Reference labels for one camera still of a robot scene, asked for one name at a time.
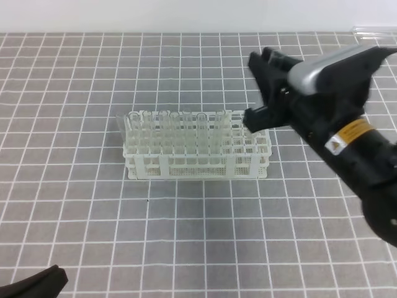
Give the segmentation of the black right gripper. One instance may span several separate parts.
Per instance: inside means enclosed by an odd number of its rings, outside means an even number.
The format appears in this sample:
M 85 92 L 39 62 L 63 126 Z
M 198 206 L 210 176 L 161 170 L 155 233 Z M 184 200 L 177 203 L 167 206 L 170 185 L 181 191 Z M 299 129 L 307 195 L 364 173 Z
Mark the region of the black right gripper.
M 301 62 L 271 47 L 250 54 L 248 67 L 264 102 L 264 106 L 244 112 L 243 124 L 250 132 L 287 125 L 310 145 L 324 145 L 345 124 L 364 113 L 365 86 L 312 96 L 283 89 L 289 71 Z

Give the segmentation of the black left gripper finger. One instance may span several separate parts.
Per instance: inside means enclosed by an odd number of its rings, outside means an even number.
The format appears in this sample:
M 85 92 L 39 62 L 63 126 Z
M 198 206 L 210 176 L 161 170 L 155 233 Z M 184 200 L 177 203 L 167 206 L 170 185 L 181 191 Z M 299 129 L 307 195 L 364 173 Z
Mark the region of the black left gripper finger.
M 1 286 L 1 298 L 56 298 L 67 283 L 66 271 L 53 265 L 29 278 Z

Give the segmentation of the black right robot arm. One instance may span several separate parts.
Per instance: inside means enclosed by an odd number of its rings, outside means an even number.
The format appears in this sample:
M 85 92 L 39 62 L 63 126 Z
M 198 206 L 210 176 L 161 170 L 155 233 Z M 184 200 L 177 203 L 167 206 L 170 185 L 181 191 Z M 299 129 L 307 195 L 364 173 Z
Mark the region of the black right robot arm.
M 303 61 L 265 47 L 248 67 L 263 105 L 244 112 L 252 132 L 290 126 L 360 199 L 382 240 L 396 245 L 396 145 L 364 119 L 372 76 L 394 47 L 351 45 Z

